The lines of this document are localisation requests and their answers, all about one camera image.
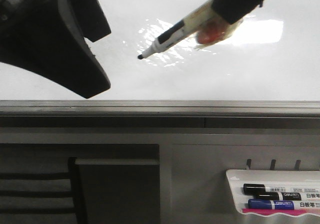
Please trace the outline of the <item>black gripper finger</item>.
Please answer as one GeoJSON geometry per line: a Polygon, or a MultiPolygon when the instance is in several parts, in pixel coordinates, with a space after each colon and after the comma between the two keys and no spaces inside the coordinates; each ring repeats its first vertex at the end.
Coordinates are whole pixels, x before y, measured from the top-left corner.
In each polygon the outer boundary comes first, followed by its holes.
{"type": "Polygon", "coordinates": [[[60,0],[0,0],[0,60],[47,78],[84,98],[111,83],[84,42],[61,35],[60,0]]]}
{"type": "Polygon", "coordinates": [[[98,0],[59,0],[61,35],[67,42],[96,42],[111,34],[98,0]]]}

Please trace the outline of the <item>blurred human hand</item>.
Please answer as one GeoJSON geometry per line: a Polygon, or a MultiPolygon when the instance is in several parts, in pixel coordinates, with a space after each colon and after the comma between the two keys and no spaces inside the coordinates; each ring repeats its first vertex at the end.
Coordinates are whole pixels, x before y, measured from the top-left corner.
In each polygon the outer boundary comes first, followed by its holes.
{"type": "Polygon", "coordinates": [[[195,39],[202,46],[216,44],[231,37],[242,22],[242,18],[233,24],[228,23],[220,17],[212,19],[201,26],[196,33],[195,39]]]}

